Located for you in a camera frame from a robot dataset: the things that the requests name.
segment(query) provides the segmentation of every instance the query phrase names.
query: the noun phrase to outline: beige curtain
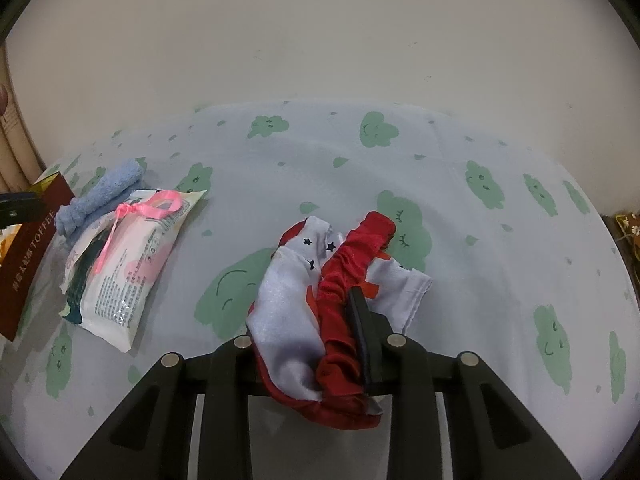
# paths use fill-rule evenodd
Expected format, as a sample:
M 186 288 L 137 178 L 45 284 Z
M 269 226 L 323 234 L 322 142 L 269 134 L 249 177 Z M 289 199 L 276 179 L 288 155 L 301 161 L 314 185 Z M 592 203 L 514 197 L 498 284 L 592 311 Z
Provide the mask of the beige curtain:
M 0 46 L 0 192 L 25 190 L 42 170 L 15 101 L 3 45 Z

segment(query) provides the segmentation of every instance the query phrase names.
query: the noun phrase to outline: red fabric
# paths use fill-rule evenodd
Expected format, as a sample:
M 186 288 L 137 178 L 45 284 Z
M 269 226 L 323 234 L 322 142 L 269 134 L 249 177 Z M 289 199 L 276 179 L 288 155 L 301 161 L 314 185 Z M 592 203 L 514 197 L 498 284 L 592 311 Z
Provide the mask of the red fabric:
M 303 226 L 300 222 L 284 233 L 280 245 L 299 234 Z M 315 312 L 326 350 L 316 368 L 316 380 L 323 392 L 321 402 L 292 399 L 277 389 L 254 345 L 258 370 L 271 397 L 313 422 L 339 430 L 375 428 L 380 422 L 379 415 L 367 415 L 360 363 L 344 305 L 349 289 L 365 280 L 369 264 L 386 248 L 395 231 L 389 218 L 370 212 L 322 267 Z

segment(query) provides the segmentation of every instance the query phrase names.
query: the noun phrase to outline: white plastic package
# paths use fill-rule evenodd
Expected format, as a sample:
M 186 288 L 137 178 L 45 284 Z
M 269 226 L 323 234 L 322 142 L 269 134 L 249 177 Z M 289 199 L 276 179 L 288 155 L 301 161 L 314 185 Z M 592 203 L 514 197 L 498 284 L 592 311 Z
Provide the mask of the white plastic package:
M 129 206 L 97 219 L 69 254 L 60 316 L 129 351 L 146 296 L 204 193 L 140 190 L 129 197 Z

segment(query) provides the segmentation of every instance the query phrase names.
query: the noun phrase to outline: tablecloth with green clouds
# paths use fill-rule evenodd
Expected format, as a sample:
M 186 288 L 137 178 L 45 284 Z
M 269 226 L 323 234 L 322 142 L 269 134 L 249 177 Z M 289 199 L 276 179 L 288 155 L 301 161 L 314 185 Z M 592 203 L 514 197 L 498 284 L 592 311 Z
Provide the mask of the tablecloth with green clouds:
M 576 181 L 537 150 L 407 105 L 284 101 L 117 131 L 48 172 L 82 194 L 127 157 L 149 187 L 209 191 L 126 354 L 59 318 L 66 250 L 52 242 L 0 362 L 0 422 L 42 480 L 59 478 L 162 354 L 212 352 L 242 332 L 270 249 L 309 214 L 342 232 L 370 210 L 394 220 L 390 254 L 433 277 L 408 335 L 481 355 L 583 478 L 599 478 L 635 427 L 630 280 Z M 252 401 L 255 478 L 384 478 L 388 409 L 377 430 L 343 433 Z

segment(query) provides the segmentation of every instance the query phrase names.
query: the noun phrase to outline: brown box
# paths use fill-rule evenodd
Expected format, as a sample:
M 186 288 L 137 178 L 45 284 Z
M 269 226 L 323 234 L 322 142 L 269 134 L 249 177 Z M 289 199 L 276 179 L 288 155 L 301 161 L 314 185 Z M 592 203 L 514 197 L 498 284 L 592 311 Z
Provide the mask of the brown box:
M 56 232 L 53 219 L 61 205 L 74 197 L 64 177 L 54 173 L 27 191 L 36 192 L 45 203 L 46 215 L 22 224 L 0 265 L 0 334 L 15 339 L 27 294 L 49 243 Z

